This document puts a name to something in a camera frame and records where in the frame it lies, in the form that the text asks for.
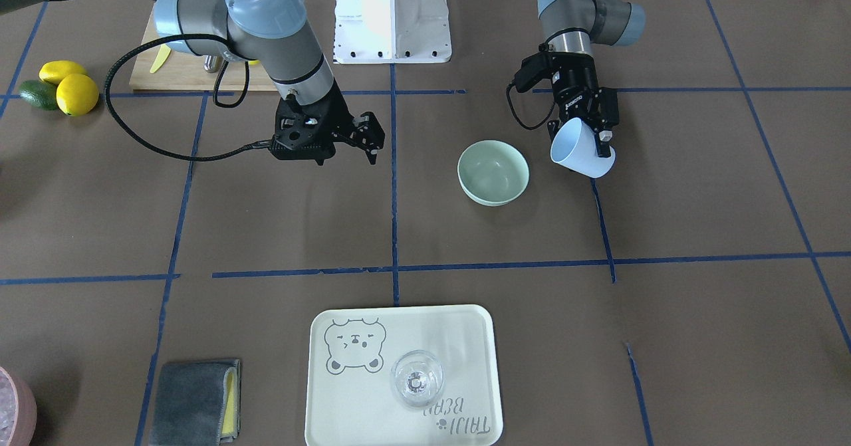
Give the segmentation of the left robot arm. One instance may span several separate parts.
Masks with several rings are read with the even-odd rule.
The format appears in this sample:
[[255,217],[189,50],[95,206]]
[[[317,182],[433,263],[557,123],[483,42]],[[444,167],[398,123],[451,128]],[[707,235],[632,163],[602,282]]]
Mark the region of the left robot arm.
[[549,80],[557,120],[545,117],[550,136],[580,119],[592,131],[599,158],[613,158],[619,102],[613,88],[599,85],[592,45],[630,46],[644,32],[644,8],[624,0],[537,0],[543,41],[521,62],[508,89],[523,94]]

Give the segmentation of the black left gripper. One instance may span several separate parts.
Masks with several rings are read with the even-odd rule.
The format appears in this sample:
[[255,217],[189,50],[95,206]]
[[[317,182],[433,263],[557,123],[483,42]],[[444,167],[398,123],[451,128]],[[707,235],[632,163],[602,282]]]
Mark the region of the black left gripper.
[[592,56],[540,50],[522,60],[517,71],[517,92],[528,92],[546,78],[550,80],[553,106],[561,122],[548,122],[550,138],[554,139],[568,120],[578,117],[596,136],[596,155],[611,158],[613,128],[620,123],[618,91],[598,84]]

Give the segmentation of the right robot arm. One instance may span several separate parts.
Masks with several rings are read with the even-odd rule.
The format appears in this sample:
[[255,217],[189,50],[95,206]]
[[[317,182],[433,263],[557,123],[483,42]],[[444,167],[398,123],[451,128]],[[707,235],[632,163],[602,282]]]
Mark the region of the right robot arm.
[[[2,13],[43,1],[2,0]],[[225,64],[259,61],[280,94],[270,140],[238,152],[268,150],[279,160],[323,164],[338,143],[362,150],[371,164],[385,146],[375,115],[353,116],[307,18],[304,0],[153,0],[158,40],[136,47],[110,67],[104,101],[113,119],[134,140],[110,99],[113,78],[125,62],[158,45],[190,55],[219,56]]]

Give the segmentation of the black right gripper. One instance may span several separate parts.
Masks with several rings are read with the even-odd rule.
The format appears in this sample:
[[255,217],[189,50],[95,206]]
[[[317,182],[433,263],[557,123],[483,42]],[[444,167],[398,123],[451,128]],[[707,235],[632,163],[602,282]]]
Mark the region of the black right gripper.
[[335,155],[334,144],[352,133],[346,143],[362,150],[374,166],[386,133],[373,112],[353,117],[334,82],[328,94],[312,104],[302,106],[295,94],[279,101],[269,150],[279,160],[314,160],[322,165]]

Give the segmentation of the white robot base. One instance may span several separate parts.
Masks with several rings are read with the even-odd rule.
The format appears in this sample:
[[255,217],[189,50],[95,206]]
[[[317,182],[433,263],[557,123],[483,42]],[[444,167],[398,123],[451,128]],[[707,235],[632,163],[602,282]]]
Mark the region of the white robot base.
[[453,47],[447,0],[336,0],[338,64],[437,64]]

